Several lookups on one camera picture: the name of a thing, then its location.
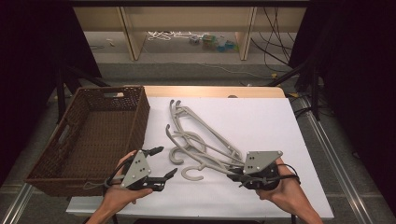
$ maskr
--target finger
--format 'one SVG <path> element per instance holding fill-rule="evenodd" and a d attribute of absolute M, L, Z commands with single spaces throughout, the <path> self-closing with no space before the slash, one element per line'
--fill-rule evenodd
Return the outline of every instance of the finger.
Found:
<path fill-rule="evenodd" d="M 259 195 L 260 200 L 268 200 L 270 192 L 262 189 L 256 189 L 256 194 Z"/>
<path fill-rule="evenodd" d="M 126 154 L 124 157 L 122 157 L 122 158 L 119 160 L 119 165 L 120 165 L 123 161 L 125 161 L 126 159 L 132 157 L 135 153 L 136 153 L 136 150 L 134 150 L 134 151 L 132 151 L 132 152 Z"/>
<path fill-rule="evenodd" d="M 280 157 L 275 160 L 275 163 L 278 165 L 277 169 L 278 169 L 280 175 L 292 175 L 293 174 L 293 172 L 287 166 L 284 165 L 285 162 L 283 162 Z"/>
<path fill-rule="evenodd" d="M 135 191 L 135 197 L 136 199 L 143 198 L 148 196 L 150 193 L 152 193 L 152 189 L 140 189 Z"/>

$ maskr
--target white cable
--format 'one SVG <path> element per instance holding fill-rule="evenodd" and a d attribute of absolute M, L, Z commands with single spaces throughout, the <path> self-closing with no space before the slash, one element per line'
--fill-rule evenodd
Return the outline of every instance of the white cable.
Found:
<path fill-rule="evenodd" d="M 185 35 L 195 35 L 192 32 L 187 32 L 187 33 L 183 34 L 180 31 L 177 33 L 176 32 L 164 32 L 164 31 L 157 32 L 156 31 L 156 32 L 148 32 L 148 34 L 151 35 L 148 38 L 148 40 L 154 40 L 154 39 L 171 40 L 172 37 L 188 39 L 189 37 L 185 36 Z"/>
<path fill-rule="evenodd" d="M 148 54 L 150 59 L 152 61 L 154 61 L 155 63 L 180 63 L 180 64 L 183 64 L 181 62 L 174 62 L 174 61 L 158 62 L 153 57 L 151 57 L 150 52 L 145 47 L 143 47 L 143 50 Z M 219 68 L 219 69 L 222 69 L 222 70 L 224 70 L 224 71 L 226 71 L 228 73 L 231 73 L 231 74 L 247 74 L 247 75 L 250 75 L 250 76 L 253 76 L 253 77 L 273 79 L 272 77 L 261 77 L 261 76 L 258 76 L 258 75 L 255 75 L 255 74 L 252 74 L 252 73 L 249 73 L 249 72 L 233 72 L 233 71 L 227 70 L 226 68 L 223 68 L 223 67 L 220 67 L 220 66 L 216 66 L 216 65 L 209 65 L 209 64 L 205 64 L 205 63 L 196 63 L 196 64 L 199 64 L 199 65 L 205 66 L 205 67 Z"/>

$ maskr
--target black backdrop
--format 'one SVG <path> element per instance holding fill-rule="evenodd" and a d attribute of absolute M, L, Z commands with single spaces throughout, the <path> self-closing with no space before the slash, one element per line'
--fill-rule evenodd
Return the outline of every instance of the black backdrop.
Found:
<path fill-rule="evenodd" d="M 356 1 L 343 8 L 323 77 L 329 104 L 396 215 L 396 2 Z M 333 8 L 309 8 L 290 65 L 303 62 Z"/>
<path fill-rule="evenodd" d="M 0 1 L 0 185 L 27 147 L 64 66 L 99 77 L 71 7 Z M 65 81 L 78 85 L 64 73 Z"/>

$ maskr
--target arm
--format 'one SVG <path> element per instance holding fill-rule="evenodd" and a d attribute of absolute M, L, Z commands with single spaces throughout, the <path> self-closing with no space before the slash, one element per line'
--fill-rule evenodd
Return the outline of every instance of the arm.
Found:
<path fill-rule="evenodd" d="M 283 164 L 279 158 L 276 164 Z M 287 166 L 279 165 L 280 175 L 292 175 Z M 294 178 L 282 179 L 274 190 L 256 190 L 261 200 L 268 200 L 285 212 L 291 213 L 308 224 L 323 223 L 318 213 L 305 196 L 300 184 Z"/>
<path fill-rule="evenodd" d="M 120 159 L 119 164 L 124 160 L 134 155 L 134 152 L 128 153 L 122 159 Z M 122 169 L 119 170 L 117 175 L 121 175 Z M 92 214 L 87 223 L 105 223 L 113 215 L 118 213 L 122 208 L 124 208 L 128 203 L 136 203 L 136 200 L 143 198 L 152 193 L 152 189 L 141 189 L 141 190 L 129 190 L 122 189 L 120 185 L 112 185 L 106 192 L 102 203 Z"/>

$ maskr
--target gray plastic bracket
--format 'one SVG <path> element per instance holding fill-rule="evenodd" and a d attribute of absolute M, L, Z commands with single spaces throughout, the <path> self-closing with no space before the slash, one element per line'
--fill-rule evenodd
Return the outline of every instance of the gray plastic bracket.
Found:
<path fill-rule="evenodd" d="M 245 161 L 244 175 L 262 171 L 282 155 L 282 151 L 249 151 Z"/>
<path fill-rule="evenodd" d="M 149 163 L 146 160 L 146 156 L 142 150 L 139 150 L 134 157 L 134 160 L 129 167 L 128 172 L 126 173 L 122 183 L 122 188 L 127 188 L 132 185 L 134 182 L 140 180 L 141 178 L 148 176 L 151 173 L 149 168 Z"/>

